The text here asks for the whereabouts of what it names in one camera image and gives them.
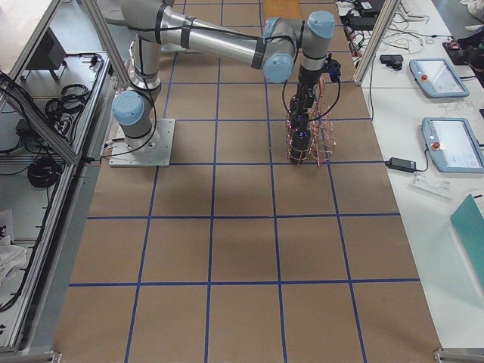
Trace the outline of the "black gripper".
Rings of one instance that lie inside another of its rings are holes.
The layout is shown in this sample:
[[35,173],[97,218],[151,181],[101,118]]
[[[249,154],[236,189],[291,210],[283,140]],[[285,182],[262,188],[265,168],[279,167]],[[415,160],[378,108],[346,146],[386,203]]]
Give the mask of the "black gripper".
[[321,70],[299,68],[297,98],[302,107],[311,107],[315,101],[315,85],[319,83]]

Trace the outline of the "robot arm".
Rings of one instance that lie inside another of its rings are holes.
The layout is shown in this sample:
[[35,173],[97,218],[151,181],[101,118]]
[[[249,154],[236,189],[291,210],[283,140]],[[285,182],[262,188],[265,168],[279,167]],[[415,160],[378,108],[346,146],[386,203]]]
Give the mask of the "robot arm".
[[315,103],[315,86],[323,73],[338,81],[340,65],[328,55],[335,19],[328,11],[314,11],[307,20],[273,17],[267,19],[262,37],[250,36],[216,26],[196,17],[173,11],[169,1],[122,1],[120,10],[126,27],[136,31],[142,42],[172,43],[186,49],[226,57],[262,70],[269,82],[286,82],[299,65],[296,94],[290,100],[288,143],[293,160],[309,152]]

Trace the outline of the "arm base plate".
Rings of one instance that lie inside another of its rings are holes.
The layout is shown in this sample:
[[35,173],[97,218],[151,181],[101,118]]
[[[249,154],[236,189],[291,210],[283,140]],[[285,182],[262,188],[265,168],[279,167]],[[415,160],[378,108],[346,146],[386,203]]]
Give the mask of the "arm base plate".
[[175,119],[158,119],[155,131],[145,138],[134,140],[125,138],[121,126],[117,126],[116,138],[121,141],[113,143],[109,165],[112,167],[148,167],[170,165],[172,142],[175,134]]

